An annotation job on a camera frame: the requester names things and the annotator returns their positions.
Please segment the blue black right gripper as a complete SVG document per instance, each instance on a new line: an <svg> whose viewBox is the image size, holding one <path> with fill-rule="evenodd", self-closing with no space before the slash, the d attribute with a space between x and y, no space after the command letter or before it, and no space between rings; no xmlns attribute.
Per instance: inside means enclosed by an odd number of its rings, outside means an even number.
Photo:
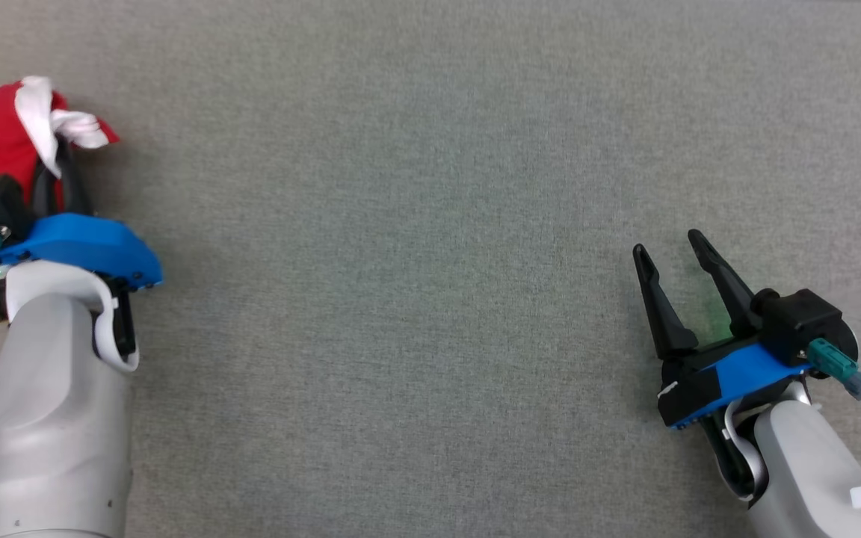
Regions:
<svg viewBox="0 0 861 538"><path fill-rule="evenodd" d="M650 335L663 362L657 411L666 427L680 429L717 409L811 370L806 359L783 361L761 341L759 315L751 310L754 294L699 229L688 239L700 268L714 282L729 315L732 338L697 347L696 334L667 299L660 273L642 244L632 250Z"/></svg>

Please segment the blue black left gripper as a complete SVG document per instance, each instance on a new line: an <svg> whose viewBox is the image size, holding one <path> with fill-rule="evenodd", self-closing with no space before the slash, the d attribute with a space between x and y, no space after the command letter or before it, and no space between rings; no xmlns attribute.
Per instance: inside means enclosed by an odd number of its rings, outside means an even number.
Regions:
<svg viewBox="0 0 861 538"><path fill-rule="evenodd" d="M41 160L35 164L30 207L41 219L24 241L0 249L0 265L48 260L122 279L131 288L161 285L163 267L146 242L123 222L94 217L93 201L70 142L59 143L59 156L59 180ZM63 211L75 214L57 214L58 181Z"/></svg>

